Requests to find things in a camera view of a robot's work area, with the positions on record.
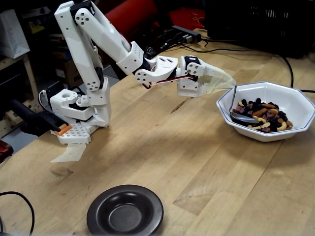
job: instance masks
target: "wooden workbench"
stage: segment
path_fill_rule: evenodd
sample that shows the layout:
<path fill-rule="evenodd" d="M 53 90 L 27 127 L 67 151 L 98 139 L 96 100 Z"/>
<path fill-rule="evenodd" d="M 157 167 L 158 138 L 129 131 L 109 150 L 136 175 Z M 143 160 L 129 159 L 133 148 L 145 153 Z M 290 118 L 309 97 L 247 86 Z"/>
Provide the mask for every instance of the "wooden workbench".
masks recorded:
<path fill-rule="evenodd" d="M 201 45 L 194 47 L 235 47 Z M 285 62 L 267 53 L 163 55 L 196 55 L 238 83 L 290 84 Z M 295 86 L 315 89 L 315 65 L 289 61 Z M 289 140 L 260 143 L 224 123 L 215 104 L 222 94 L 191 99 L 178 96 L 175 84 L 146 90 L 128 76 L 111 88 L 110 127 L 92 134 L 80 161 L 50 163 L 66 147 L 47 132 L 0 165 L 0 191 L 28 197 L 36 235 L 87 234 L 91 202 L 121 184 L 160 197 L 164 220 L 157 234 L 314 235 L 315 123 Z M 0 216 L 6 232 L 29 231 L 31 213 L 18 196 L 0 198 Z"/>

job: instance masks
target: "white bag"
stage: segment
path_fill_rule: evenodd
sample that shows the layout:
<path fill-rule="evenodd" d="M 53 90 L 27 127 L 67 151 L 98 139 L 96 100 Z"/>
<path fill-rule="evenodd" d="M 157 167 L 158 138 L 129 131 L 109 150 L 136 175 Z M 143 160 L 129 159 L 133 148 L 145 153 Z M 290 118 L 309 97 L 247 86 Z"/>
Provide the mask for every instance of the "white bag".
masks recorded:
<path fill-rule="evenodd" d="M 30 51 L 13 9 L 0 13 L 0 54 L 17 58 Z"/>

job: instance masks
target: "black dish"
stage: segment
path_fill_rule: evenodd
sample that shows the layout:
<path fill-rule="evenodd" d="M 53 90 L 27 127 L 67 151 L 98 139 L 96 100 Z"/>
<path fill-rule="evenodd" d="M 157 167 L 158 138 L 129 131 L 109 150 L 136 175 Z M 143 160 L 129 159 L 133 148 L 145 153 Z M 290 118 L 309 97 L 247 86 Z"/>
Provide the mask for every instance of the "black dish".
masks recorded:
<path fill-rule="evenodd" d="M 150 235 L 160 226 L 163 205 L 151 190 L 121 185 L 100 194 L 91 204 L 87 223 L 93 235 Z"/>

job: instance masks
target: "spoon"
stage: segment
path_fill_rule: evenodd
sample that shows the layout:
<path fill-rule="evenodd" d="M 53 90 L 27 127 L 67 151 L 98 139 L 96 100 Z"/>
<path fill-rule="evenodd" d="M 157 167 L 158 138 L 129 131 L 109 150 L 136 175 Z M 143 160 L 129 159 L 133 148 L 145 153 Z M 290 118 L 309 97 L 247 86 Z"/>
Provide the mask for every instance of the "spoon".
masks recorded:
<path fill-rule="evenodd" d="M 233 107 L 234 99 L 235 99 L 236 87 L 237 87 L 237 85 L 235 85 L 234 92 L 233 92 L 232 103 L 231 103 L 231 106 L 230 106 L 230 109 L 229 109 L 231 118 L 232 119 L 237 119 L 239 121 L 246 122 L 246 123 L 259 124 L 259 121 L 255 120 L 254 118 L 243 116 L 243 115 L 240 115 L 240 114 L 237 114 L 237 113 L 231 111 L 232 107 Z"/>

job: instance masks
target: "black cable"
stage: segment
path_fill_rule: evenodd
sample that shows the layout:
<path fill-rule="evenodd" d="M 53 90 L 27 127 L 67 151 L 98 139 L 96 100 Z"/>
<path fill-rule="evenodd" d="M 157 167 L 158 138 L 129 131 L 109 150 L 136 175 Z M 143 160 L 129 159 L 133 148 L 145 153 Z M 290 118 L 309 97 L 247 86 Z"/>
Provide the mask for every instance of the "black cable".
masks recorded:
<path fill-rule="evenodd" d="M 314 90 L 302 89 L 301 91 L 302 91 L 302 92 L 311 92 L 311 93 L 315 93 L 315 91 L 314 91 Z"/>
<path fill-rule="evenodd" d="M 240 40 L 214 40 L 214 39 L 207 39 L 207 38 L 201 38 L 205 42 L 211 42 L 211 43 L 229 43 L 229 42 L 241 42 Z"/>
<path fill-rule="evenodd" d="M 286 62 L 287 66 L 289 67 L 290 70 L 290 75 L 291 75 L 291 88 L 293 88 L 294 85 L 294 75 L 293 75 L 293 70 L 292 67 L 290 65 L 290 62 L 286 59 L 286 57 L 281 56 L 283 58 L 283 60 Z M 302 92 L 311 92 L 311 93 L 315 93 L 315 90 L 308 90 L 308 89 L 301 89 Z"/>
<path fill-rule="evenodd" d="M 197 53 L 211 53 L 211 52 L 215 52 L 215 51 L 219 51 L 219 50 L 224 50 L 224 51 L 235 51 L 235 52 L 248 52 L 248 51 L 257 51 L 257 49 L 245 49 L 245 50 L 240 50 L 240 49 L 231 49 L 231 48 L 216 48 L 216 49 L 212 49 L 212 50 L 207 50 L 207 51 L 200 51 L 200 50 L 196 50 L 194 48 L 191 48 L 189 46 L 186 46 L 184 44 L 181 44 L 182 46 L 184 46 L 185 48 L 189 48 L 190 50 L 193 50 L 194 52 Z"/>
<path fill-rule="evenodd" d="M 3 193 L 0 193 L 0 196 L 9 195 L 9 194 L 14 194 L 14 195 L 20 196 L 29 205 L 29 207 L 31 209 L 31 230 L 30 230 L 30 236 L 31 236 L 33 233 L 33 230 L 34 230 L 34 225 L 35 225 L 35 212 L 34 212 L 33 206 L 31 205 L 29 200 L 22 193 L 19 193 L 19 192 L 14 192 L 14 191 L 3 192 Z"/>
<path fill-rule="evenodd" d="M 2 222 L 1 217 L 0 217 L 0 233 L 3 233 L 3 222 Z"/>
<path fill-rule="evenodd" d="M 214 52 L 214 51 L 218 51 L 218 50 L 225 50 L 225 51 L 236 51 L 236 52 L 248 52 L 248 51 L 258 51 L 257 49 L 246 49 L 246 50 L 239 50 L 239 49 L 230 49 L 230 48 L 216 48 L 216 49 L 212 49 L 212 50 L 207 50 L 207 51 L 200 51 L 200 50 L 196 50 L 194 48 L 188 47 L 184 44 L 181 44 L 182 46 L 184 46 L 185 48 L 189 48 L 190 50 L 194 51 L 194 52 L 198 52 L 198 53 L 210 53 L 210 52 Z M 290 62 L 286 59 L 286 57 L 281 56 L 284 61 L 286 62 L 287 66 L 289 67 L 290 70 L 290 75 L 291 75 L 291 88 L 293 88 L 294 85 L 294 75 L 293 75 L 293 70 L 292 67 L 290 65 Z M 311 92 L 311 93 L 315 93 L 315 90 L 308 90 L 308 89 L 302 89 L 302 92 Z"/>
<path fill-rule="evenodd" d="M 291 88 L 293 88 L 293 84 L 294 84 L 294 75 L 293 75 L 293 70 L 292 67 L 290 65 L 290 62 L 286 59 L 286 57 L 281 56 L 283 58 L 283 60 L 286 62 L 287 66 L 289 67 L 290 70 L 290 75 L 291 75 Z"/>

